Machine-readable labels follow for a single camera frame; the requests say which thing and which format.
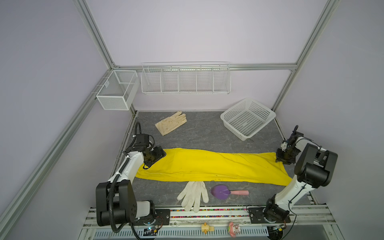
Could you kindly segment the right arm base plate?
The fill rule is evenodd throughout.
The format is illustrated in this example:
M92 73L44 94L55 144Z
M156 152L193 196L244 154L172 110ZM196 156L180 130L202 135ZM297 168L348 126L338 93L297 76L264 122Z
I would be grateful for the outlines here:
M250 207L247 208L247 212L252 224L283 224L291 223L291 218L287 216L284 220L280 217L274 217L264 214L264 207Z

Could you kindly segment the yellow trousers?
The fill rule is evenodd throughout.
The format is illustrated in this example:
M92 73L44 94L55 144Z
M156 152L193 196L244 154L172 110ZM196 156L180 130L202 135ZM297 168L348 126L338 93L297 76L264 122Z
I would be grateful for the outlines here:
M287 186L291 182L275 153L217 153L166 149L166 156L136 177L161 182L249 182Z

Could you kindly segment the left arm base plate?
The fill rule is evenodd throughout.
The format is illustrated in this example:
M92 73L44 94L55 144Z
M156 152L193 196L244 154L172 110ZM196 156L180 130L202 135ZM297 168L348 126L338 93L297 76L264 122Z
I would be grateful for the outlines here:
M168 226L171 220L170 209L156 209L154 215L142 217L134 221L134 226Z

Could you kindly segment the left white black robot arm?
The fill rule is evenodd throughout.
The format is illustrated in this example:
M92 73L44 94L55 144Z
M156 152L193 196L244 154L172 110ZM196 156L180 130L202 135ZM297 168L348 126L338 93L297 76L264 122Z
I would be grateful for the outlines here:
M123 151L123 162L116 172L96 187L96 219L100 227L109 226L118 233L126 225L153 225L160 219L153 201L137 201L133 181L139 170L149 170L166 156L162 147L155 145L153 136L142 133L135 123L132 142Z

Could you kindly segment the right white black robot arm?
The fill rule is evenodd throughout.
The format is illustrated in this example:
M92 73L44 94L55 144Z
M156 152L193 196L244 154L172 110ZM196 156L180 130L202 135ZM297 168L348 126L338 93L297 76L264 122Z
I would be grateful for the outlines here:
M263 215L267 222L284 222L292 213L292 207L303 196L332 180L338 154L324 149L298 132L295 126L290 137L277 149L277 162L294 164L294 177L279 193L267 201Z

